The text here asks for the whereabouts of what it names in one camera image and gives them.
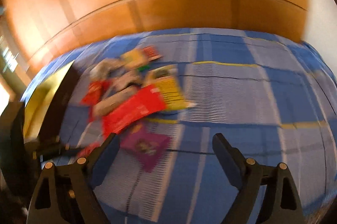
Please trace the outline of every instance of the black clamp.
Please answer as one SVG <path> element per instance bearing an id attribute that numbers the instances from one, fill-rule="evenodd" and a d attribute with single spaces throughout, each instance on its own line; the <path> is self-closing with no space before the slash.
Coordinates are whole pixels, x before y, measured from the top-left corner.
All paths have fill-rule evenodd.
<path id="1" fill-rule="evenodd" d="M 246 224 L 254 207 L 260 185 L 267 185 L 257 224 L 304 224 L 296 185 L 285 163 L 276 167 L 260 165 L 245 158 L 218 133 L 212 140 L 213 151 L 230 184 L 239 192 L 223 224 Z"/>
<path id="2" fill-rule="evenodd" d="M 58 156 L 73 157 L 79 153 L 83 147 L 72 147 L 69 144 L 60 142 L 60 137 L 50 139 L 40 143 L 38 141 L 31 141 L 25 143 L 25 150 L 29 156 L 29 166 L 31 177 L 33 177 L 33 185 L 36 184 L 41 174 L 41 163 L 51 160 Z"/>
<path id="3" fill-rule="evenodd" d="M 29 206 L 27 224 L 110 223 L 93 189 L 106 176 L 119 150 L 119 137 L 111 134 L 87 158 L 70 165 L 46 163 Z"/>

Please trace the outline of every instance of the bed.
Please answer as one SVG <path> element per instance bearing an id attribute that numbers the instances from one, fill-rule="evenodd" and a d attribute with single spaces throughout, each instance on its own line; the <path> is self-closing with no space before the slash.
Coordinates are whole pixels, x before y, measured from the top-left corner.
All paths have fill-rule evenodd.
<path id="1" fill-rule="evenodd" d="M 253 31 L 180 28 L 117 36 L 68 52 L 46 65 L 22 96 L 74 61 L 81 73 L 60 138 L 88 145 L 101 138 L 102 121 L 88 122 L 80 104 L 89 71 L 104 58 L 154 45 L 163 57 L 151 69 L 176 64 L 180 86 L 195 107 L 145 120 L 172 142 L 151 173 L 120 150 L 95 194 L 111 223 L 220 223 L 237 194 L 211 146 L 222 133 L 245 157 L 285 162 L 309 215 L 335 197 L 337 88 L 331 70 L 310 45 Z M 57 165 L 69 158 L 58 158 Z M 255 223 L 260 189 L 249 223 Z"/>

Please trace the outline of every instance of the window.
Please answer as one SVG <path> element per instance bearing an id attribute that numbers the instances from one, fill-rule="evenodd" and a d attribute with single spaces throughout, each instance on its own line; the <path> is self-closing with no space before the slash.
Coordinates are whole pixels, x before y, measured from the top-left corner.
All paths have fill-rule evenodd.
<path id="1" fill-rule="evenodd" d="M 3 41 L 3 36 L 0 37 L 0 46 L 2 45 L 2 41 Z M 12 52 L 9 50 L 8 47 L 5 47 L 4 49 L 2 49 L 3 47 L 1 46 L 1 54 L 3 56 L 3 59 L 5 60 L 6 66 L 3 69 L 3 72 L 6 71 L 7 68 L 10 69 L 10 71 L 14 71 L 16 66 L 17 66 L 17 61 L 16 61 L 16 56 L 13 56 Z"/>

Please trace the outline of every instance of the blue checkered bedsheet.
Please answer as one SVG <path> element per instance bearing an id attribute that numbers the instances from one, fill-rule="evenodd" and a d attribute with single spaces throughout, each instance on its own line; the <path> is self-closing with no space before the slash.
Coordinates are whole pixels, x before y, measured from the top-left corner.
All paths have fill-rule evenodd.
<path id="1" fill-rule="evenodd" d="M 222 133 L 233 147 L 261 164 L 285 162 L 306 214 L 335 189 L 337 88 L 330 69 L 309 45 L 268 33 L 216 28 L 146 32 L 93 43 L 53 60 L 34 78 L 22 100 L 59 67 L 75 60 L 82 76 L 66 111 L 60 137 L 72 145 L 99 140 L 101 120 L 88 120 L 79 104 L 91 67 L 135 47 L 154 45 L 163 58 L 151 68 L 177 64 L 180 85 L 196 106 L 146 120 L 150 132 L 173 141 L 152 173 L 119 151 L 95 189 L 112 223 L 220 223 L 237 190 L 213 153 Z M 58 164 L 67 164 L 60 158 Z M 260 190 L 255 223 L 263 199 Z"/>

